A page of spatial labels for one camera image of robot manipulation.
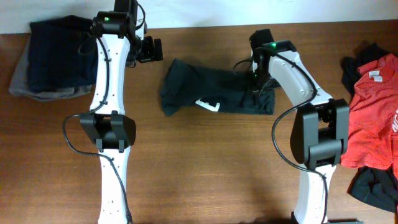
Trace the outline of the dark green t-shirt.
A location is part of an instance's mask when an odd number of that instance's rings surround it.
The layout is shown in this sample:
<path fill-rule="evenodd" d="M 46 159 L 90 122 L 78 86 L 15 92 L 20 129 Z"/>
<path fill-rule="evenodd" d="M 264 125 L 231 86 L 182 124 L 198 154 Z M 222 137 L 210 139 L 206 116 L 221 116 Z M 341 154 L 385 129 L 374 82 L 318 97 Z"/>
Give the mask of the dark green t-shirt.
<path fill-rule="evenodd" d="M 164 78 L 160 97 L 166 116 L 195 106 L 198 100 L 222 113 L 272 115 L 275 110 L 272 85 L 257 87 L 247 73 L 194 66 L 177 58 Z"/>

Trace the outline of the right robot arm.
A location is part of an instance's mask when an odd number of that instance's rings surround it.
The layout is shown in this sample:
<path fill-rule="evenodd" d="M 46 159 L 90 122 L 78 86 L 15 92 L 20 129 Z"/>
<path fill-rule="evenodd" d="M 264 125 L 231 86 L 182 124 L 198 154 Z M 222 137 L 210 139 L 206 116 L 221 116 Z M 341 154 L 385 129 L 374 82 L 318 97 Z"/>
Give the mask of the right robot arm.
<path fill-rule="evenodd" d="M 264 73 L 284 90 L 292 107 L 274 121 L 272 143 L 280 157 L 300 171 L 298 200 L 293 223 L 328 223 L 331 178 L 347 150 L 349 106 L 336 100 L 314 80 L 297 49 L 289 40 L 252 46 L 255 75 Z M 282 154 L 276 141 L 276 127 L 295 113 L 290 135 L 294 160 Z"/>

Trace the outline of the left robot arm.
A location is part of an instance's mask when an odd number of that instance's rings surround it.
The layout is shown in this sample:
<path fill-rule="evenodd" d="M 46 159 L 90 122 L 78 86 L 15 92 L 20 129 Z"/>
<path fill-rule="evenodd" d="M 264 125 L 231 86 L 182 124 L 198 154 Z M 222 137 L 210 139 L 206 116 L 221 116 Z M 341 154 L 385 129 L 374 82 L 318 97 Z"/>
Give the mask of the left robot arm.
<path fill-rule="evenodd" d="M 131 12 L 99 12 L 93 20 L 98 47 L 95 95 L 80 124 L 95 145 L 101 166 L 99 223 L 132 223 L 126 193 L 127 163 L 136 123 L 124 108 L 126 67 L 163 59 L 162 42 L 146 34 Z"/>

